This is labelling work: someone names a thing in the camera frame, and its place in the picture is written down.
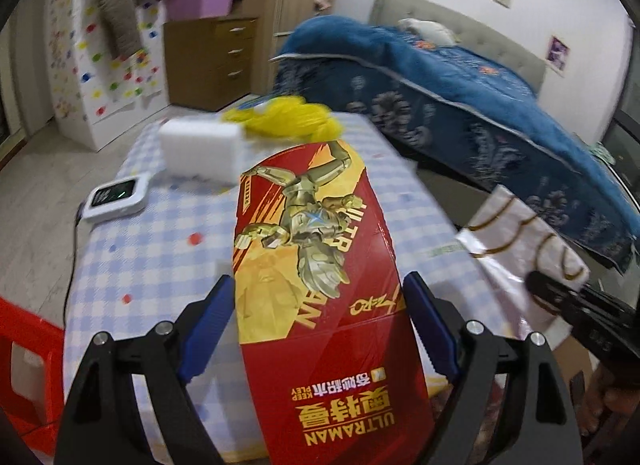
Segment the blue bedspread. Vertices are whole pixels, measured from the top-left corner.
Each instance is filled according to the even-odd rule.
[[[417,45],[394,28],[308,20],[284,45],[274,93],[369,116],[487,190],[506,185],[563,235],[626,268],[640,216],[531,88],[463,48]]]

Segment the white block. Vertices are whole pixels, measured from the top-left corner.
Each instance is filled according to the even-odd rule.
[[[244,131],[229,122],[172,119],[160,127],[167,171],[237,185],[244,158]]]

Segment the red plastic stool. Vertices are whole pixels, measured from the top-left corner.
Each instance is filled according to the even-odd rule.
[[[33,403],[11,387],[12,344],[44,361],[46,420]],[[64,332],[57,326],[0,298],[0,406],[28,447],[53,456],[64,407],[62,352]]]

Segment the metal screw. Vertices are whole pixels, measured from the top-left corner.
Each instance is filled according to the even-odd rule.
[[[101,331],[94,335],[94,344],[96,346],[104,346],[107,344],[107,340],[109,340],[109,334],[106,331]]]
[[[167,320],[163,320],[156,324],[156,333],[158,335],[169,335],[174,330],[174,324]]]
[[[479,335],[484,332],[484,326],[477,320],[470,320],[466,323],[466,330],[473,335]]]
[[[531,334],[531,342],[533,342],[533,344],[535,344],[536,346],[544,346],[546,343],[546,339],[542,333],[534,331]]]

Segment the upholstered headboard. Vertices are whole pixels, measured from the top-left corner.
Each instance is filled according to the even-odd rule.
[[[545,79],[545,62],[506,36],[450,8],[427,0],[376,0],[369,24],[395,26],[415,18],[442,23],[460,39],[460,46],[510,68],[537,94]]]

